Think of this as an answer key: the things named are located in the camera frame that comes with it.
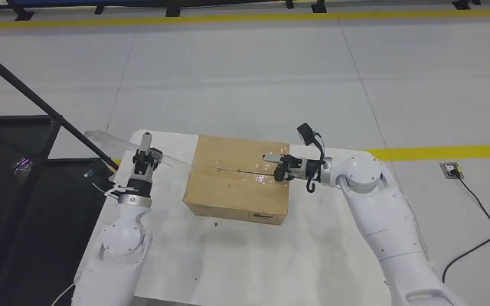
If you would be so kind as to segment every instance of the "wall outlet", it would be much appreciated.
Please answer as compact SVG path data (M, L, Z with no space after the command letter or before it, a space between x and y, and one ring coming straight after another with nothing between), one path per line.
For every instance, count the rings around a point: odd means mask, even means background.
M451 170L456 169L459 172L459 177L460 178L465 178L462 175L461 168L458 165L457 162L451 161L451 162L445 162L445 163L439 163L441 166L441 169L443 170L444 176L449 179L457 179L455 175L451 175Z

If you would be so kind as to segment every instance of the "yellow stripe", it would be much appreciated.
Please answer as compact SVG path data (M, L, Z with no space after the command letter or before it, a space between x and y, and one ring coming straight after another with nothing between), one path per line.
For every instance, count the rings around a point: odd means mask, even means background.
M490 158L490 145L426 148L374 148L366 150L382 161L459 160Z
M216 15L188 16L177 18L115 18L87 20L51 20L51 21L8 21L0 22L0 29L14 28L56 28L56 27L105 27L128 25L164 25L199 24L210 22L246 22L246 21L312 21L328 19L397 19L397 18L467 18L490 17L490 10L467 11L372 11L327 14L255 14L255 15Z

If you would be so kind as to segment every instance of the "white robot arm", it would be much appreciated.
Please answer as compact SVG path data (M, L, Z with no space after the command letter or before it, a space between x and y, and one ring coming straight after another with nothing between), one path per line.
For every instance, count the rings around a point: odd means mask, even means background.
M153 171L162 153L150 148L152 136L145 133L128 180L128 189L118 196L119 219L104 227L76 281L73 306L126 306L136 290L143 262L152 243L152 233L141 223L151 211Z
M306 145L318 147L319 160L272 154L264 155L264 160L278 164L276 181L307 180L309 192L315 190L313 181L340 187L359 232L381 265L392 306L466 305L434 274L412 210L386 165L366 151L326 158L315 138L318 133L307 124L298 132Z

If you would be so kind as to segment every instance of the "gray floor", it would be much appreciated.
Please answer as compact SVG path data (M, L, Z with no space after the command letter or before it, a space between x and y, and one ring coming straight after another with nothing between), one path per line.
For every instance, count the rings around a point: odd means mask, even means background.
M304 21L0 32L0 61L78 129L138 129L325 145L488 144L490 21ZM42 113L0 81L0 114ZM86 157L63 133L53 158ZM488 160L458 161L490 209ZM396 162L438 275L490 236L439 161ZM490 301L490 247L451 268L470 305Z

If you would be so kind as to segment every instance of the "brown cardboard box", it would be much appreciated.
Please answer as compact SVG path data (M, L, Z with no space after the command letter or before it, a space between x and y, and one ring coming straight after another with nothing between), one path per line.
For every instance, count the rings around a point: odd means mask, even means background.
M184 202L198 216L281 224L289 185L274 181L265 153L288 154L289 145L199 136Z

